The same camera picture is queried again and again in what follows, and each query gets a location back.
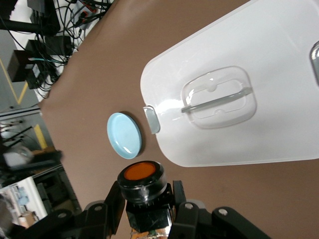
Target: screw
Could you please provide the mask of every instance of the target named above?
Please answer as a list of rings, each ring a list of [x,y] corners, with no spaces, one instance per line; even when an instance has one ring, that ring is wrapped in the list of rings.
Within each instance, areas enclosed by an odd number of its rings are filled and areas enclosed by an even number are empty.
[[[226,216],[228,214],[228,212],[223,208],[219,209],[218,212],[219,212],[219,214],[221,214],[223,216]]]
[[[192,209],[194,206],[192,203],[185,203],[185,208]]]
[[[66,213],[60,213],[60,214],[58,215],[58,218],[64,218],[64,217],[66,217]]]
[[[101,209],[102,209],[102,206],[97,206],[97,207],[94,208],[95,211],[99,211]]]

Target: black box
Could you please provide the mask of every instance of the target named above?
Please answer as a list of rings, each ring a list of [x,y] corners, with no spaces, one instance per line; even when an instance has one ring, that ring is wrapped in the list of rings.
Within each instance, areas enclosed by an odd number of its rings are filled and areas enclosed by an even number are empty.
[[[49,55],[70,56],[72,54],[70,36],[46,36],[45,45]]]
[[[29,51],[13,51],[7,68],[12,82],[25,81],[27,75],[32,71],[34,62],[30,61],[29,57],[32,57]]]
[[[47,4],[48,0],[27,0],[29,8],[44,14],[44,16],[49,15],[48,7],[46,7]]]

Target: white tray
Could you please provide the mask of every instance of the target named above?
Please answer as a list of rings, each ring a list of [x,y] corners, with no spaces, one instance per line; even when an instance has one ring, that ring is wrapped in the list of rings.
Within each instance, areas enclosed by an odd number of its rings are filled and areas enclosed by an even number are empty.
[[[252,0],[150,61],[141,91],[164,155],[186,167],[319,158],[318,12],[318,0]],[[247,86],[237,101],[181,112]]]

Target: gray floor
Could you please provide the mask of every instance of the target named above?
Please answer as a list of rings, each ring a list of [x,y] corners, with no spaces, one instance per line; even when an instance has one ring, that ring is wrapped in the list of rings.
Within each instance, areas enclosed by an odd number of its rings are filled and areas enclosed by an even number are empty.
[[[0,46],[0,59],[4,65],[4,68],[6,69],[9,64],[12,52],[14,49],[16,49],[13,39],[7,31],[0,30]],[[5,72],[0,66],[0,112],[9,111],[9,107],[13,107],[13,109],[22,109],[34,106],[38,103],[38,99],[35,95],[34,90],[30,90],[29,88],[27,88],[22,100],[20,101],[20,104],[18,104],[17,99],[19,100],[20,98],[21,92],[24,88],[24,84],[25,82],[13,82],[11,83],[13,89],[11,89],[10,83],[6,78]],[[29,126],[35,127],[36,125],[39,125],[46,144],[48,146],[53,145],[49,132],[40,114],[3,121],[1,123],[11,123],[20,120],[22,121],[22,123],[12,123],[13,126],[2,128],[2,131],[7,130],[1,133],[3,138],[8,138],[15,134],[14,132],[21,131]],[[34,129],[29,129],[24,134],[16,137],[15,140],[20,139],[21,136],[23,137],[22,142],[20,143],[21,145],[26,146],[30,150],[41,149],[41,145],[34,132]]]

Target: orange lid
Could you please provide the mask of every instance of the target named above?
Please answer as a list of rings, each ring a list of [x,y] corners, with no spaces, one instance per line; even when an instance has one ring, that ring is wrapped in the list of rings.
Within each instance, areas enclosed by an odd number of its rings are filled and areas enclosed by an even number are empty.
[[[154,174],[155,170],[155,165],[152,163],[141,162],[129,167],[125,171],[124,177],[127,180],[141,180]]]

